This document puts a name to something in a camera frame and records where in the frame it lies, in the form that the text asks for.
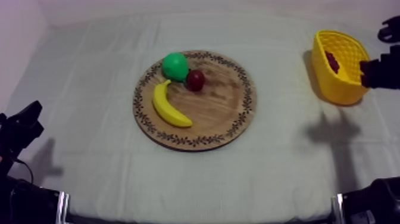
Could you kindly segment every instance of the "yellow banana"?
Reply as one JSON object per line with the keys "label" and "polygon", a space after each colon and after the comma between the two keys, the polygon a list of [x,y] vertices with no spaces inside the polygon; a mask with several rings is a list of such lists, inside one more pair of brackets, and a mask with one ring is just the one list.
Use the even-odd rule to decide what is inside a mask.
{"label": "yellow banana", "polygon": [[171,80],[166,80],[155,87],[153,94],[154,108],[167,123],[177,127],[190,127],[192,121],[176,110],[167,100],[167,86],[170,83]]}

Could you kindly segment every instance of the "round wooden plate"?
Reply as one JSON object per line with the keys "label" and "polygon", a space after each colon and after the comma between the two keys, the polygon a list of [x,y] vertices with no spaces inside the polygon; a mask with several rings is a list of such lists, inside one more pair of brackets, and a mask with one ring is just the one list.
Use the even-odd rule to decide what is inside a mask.
{"label": "round wooden plate", "polygon": [[133,114],[144,133],[155,142],[174,150],[205,151],[237,138],[250,124],[257,103],[253,81],[235,61],[209,51],[182,52],[189,68],[199,69],[206,78],[200,92],[188,91],[183,83],[168,86],[171,105],[193,122],[180,128],[166,123],[152,104],[153,91],[163,83],[162,60],[140,78],[133,97]]}

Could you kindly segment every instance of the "white cloth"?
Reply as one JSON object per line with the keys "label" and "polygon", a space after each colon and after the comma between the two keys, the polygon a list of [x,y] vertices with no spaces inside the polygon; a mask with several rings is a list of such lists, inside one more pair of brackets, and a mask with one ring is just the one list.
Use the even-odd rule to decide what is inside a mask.
{"label": "white cloth", "polygon": [[[45,132],[20,158],[31,164],[36,184],[71,194],[71,211],[103,219],[227,223],[326,216],[337,192],[400,175],[394,121],[400,98],[380,101],[398,94],[370,91],[353,107],[320,101],[308,77],[318,29],[349,33],[372,58],[389,50],[376,32],[238,12],[133,15],[51,30],[7,110],[12,115],[36,99],[44,106]],[[205,153],[157,145],[132,113],[143,72],[169,52],[190,49],[234,59],[257,88],[248,130]],[[12,174],[29,177],[24,167]]]}

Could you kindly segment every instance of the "plastic basket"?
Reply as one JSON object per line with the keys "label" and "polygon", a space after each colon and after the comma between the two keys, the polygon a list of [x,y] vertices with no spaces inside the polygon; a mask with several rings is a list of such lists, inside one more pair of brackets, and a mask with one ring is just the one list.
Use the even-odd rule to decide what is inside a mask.
{"label": "plastic basket", "polygon": [[[325,51],[332,53],[339,63],[338,74],[330,67]],[[368,91],[361,85],[360,61],[369,60],[364,47],[344,33],[321,30],[315,34],[312,64],[321,93],[335,104],[355,104]]]}

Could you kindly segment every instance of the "red fruit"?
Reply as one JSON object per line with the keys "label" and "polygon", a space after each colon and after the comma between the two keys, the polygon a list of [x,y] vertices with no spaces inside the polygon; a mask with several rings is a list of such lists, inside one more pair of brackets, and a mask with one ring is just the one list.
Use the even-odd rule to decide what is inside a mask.
{"label": "red fruit", "polygon": [[186,87],[191,91],[200,91],[205,83],[205,77],[200,70],[191,70],[186,76]]}
{"label": "red fruit", "polygon": [[325,51],[326,58],[328,59],[329,65],[332,70],[337,74],[339,72],[339,63],[336,61],[332,53]]}

